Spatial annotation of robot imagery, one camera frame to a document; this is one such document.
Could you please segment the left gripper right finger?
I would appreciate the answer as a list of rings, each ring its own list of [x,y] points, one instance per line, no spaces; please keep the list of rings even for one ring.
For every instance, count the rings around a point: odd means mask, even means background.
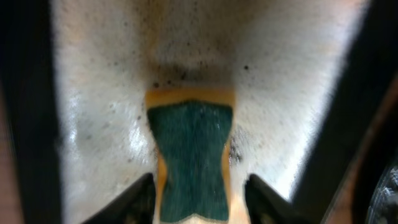
[[[251,224],[310,223],[256,174],[249,175],[244,197]]]

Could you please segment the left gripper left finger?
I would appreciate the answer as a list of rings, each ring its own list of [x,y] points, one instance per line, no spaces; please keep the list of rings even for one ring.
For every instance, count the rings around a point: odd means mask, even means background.
[[[155,183],[153,175],[147,173],[83,223],[151,224],[154,219],[154,210]]]

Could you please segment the green and yellow sponge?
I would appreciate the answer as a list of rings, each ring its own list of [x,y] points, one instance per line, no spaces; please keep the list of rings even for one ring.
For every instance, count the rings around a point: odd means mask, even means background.
[[[150,90],[147,119],[158,152],[157,218],[227,222],[235,94],[216,88]]]

